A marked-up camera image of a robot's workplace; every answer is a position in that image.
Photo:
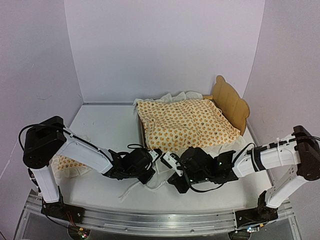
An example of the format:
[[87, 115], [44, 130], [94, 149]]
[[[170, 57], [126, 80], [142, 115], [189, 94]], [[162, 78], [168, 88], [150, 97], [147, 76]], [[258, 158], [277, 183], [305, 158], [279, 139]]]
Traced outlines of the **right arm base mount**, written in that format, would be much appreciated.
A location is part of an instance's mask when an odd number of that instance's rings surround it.
[[266, 204], [266, 193], [267, 191], [265, 190], [260, 194], [256, 207], [235, 212], [236, 230], [256, 227], [278, 218], [278, 208], [271, 208]]

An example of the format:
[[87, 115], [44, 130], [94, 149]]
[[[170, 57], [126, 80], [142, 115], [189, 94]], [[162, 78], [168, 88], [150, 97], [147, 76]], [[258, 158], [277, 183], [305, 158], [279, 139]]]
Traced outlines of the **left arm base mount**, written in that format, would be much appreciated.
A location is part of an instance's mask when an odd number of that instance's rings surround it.
[[46, 202], [42, 198], [41, 213], [50, 218], [80, 224], [83, 221], [85, 209], [80, 206], [66, 204], [60, 195], [57, 202]]

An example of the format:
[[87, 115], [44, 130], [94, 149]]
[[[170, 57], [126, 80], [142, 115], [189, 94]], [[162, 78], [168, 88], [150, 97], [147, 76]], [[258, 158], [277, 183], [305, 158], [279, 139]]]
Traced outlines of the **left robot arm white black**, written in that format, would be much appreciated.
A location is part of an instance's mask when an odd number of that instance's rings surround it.
[[62, 156], [75, 160], [101, 175], [116, 180], [138, 179], [146, 184], [155, 174], [154, 162], [162, 152], [140, 144], [130, 144], [130, 152], [100, 148], [68, 129], [60, 116], [23, 127], [18, 134], [23, 163], [33, 174], [48, 211], [57, 219], [67, 214], [51, 162]]

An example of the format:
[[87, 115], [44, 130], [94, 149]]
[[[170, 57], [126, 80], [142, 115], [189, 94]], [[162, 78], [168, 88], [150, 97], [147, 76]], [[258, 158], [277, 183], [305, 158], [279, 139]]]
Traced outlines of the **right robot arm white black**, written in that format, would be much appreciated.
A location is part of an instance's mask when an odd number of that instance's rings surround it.
[[163, 154], [161, 162], [175, 171], [168, 183], [181, 194], [188, 190], [201, 193], [194, 188], [195, 184], [211, 182], [220, 189], [250, 174], [289, 166], [286, 174], [262, 193], [262, 203], [252, 209], [252, 218], [262, 222], [302, 185], [319, 180], [320, 138], [298, 125], [292, 134], [269, 144], [249, 143], [241, 150], [229, 150], [215, 157], [199, 147], [190, 147], [181, 156], [173, 152]]

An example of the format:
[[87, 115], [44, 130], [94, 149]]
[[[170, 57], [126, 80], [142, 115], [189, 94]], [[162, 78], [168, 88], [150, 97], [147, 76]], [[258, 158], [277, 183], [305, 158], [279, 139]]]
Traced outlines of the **wooden pet bed frame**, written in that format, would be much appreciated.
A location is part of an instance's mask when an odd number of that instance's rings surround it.
[[250, 108], [223, 76], [216, 77], [211, 95], [170, 93], [159, 99], [134, 101], [148, 149], [179, 153], [189, 147], [230, 147], [245, 133]]

